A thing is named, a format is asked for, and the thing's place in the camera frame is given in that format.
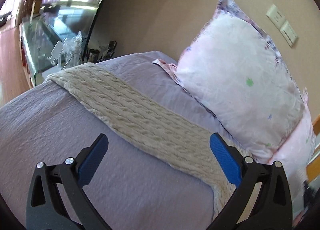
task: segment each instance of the cable knit blanket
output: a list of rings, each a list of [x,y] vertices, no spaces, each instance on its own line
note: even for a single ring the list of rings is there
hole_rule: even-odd
[[[47,80],[65,88],[89,112],[138,149],[210,185],[214,193],[214,218],[227,203],[235,187],[228,182],[210,150],[212,132],[160,106],[92,63],[49,75]],[[224,140],[233,146],[230,140]],[[243,156],[250,155],[237,149]],[[258,188],[241,219],[249,216],[257,192]]]

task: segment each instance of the beige wall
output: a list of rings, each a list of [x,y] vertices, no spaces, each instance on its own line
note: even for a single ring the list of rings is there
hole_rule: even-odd
[[[313,0],[235,0],[276,43],[312,118],[320,114],[320,10]],[[214,12],[217,0],[105,0],[92,41],[118,41],[116,55],[159,50],[178,60]],[[290,48],[265,16],[276,4],[300,37]]]

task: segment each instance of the white switch plate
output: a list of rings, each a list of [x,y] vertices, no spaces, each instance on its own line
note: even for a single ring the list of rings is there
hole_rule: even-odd
[[[286,39],[290,47],[292,47],[298,36],[288,21],[284,22],[283,26],[280,28],[280,32],[282,33],[283,37]]]
[[[286,21],[284,15],[279,11],[278,7],[274,4],[270,7],[267,12],[267,17],[273,22],[273,24],[280,30],[284,22]]]

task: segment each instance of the metal screw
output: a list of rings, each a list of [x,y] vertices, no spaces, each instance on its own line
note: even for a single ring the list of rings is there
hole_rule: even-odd
[[[66,159],[66,161],[65,161],[65,163],[68,164],[68,165],[72,164],[73,162],[74,162],[74,159],[71,158],[71,157]]]
[[[278,167],[278,168],[281,168],[282,167],[282,163],[279,162],[279,161],[275,161],[275,166]]]
[[[38,169],[41,169],[43,167],[44,163],[41,161],[37,164],[37,168]]]
[[[250,156],[245,157],[245,158],[244,158],[244,161],[245,161],[246,163],[253,163],[253,159],[252,159]]]

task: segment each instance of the purple bed sheet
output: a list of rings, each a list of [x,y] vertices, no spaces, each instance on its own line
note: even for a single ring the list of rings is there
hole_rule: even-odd
[[[157,58],[174,63],[161,52],[147,52],[99,65],[164,107],[230,138],[211,113],[151,63]],[[3,106],[0,118],[0,193],[23,225],[36,163],[59,164],[100,133],[108,136],[109,150],[84,190],[114,230],[206,229],[212,221],[208,185],[138,150],[52,81]],[[78,221],[63,188],[60,192],[71,218]]]

